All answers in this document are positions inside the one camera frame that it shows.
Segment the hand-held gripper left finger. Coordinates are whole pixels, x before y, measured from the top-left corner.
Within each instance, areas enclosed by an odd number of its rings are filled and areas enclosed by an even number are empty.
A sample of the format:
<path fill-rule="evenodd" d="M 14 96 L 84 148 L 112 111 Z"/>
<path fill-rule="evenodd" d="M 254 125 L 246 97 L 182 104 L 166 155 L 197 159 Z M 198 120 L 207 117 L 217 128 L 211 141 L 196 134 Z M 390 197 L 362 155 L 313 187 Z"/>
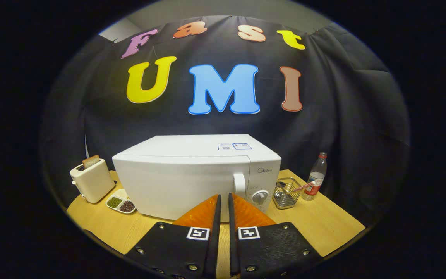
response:
<path fill-rule="evenodd" d="M 155 223 L 124 258 L 163 279 L 214 279 L 220 224 L 216 194 L 173 224 Z"/>

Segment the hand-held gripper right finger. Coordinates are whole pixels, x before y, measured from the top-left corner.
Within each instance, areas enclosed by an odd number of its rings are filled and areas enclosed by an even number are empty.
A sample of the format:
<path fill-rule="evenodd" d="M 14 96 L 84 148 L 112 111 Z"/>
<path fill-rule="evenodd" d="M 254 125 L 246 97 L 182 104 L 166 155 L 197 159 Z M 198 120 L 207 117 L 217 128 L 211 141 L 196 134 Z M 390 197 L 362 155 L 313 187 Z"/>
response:
<path fill-rule="evenodd" d="M 321 263 L 322 256 L 291 222 L 274 222 L 234 193 L 228 206 L 232 276 L 297 279 Z"/>

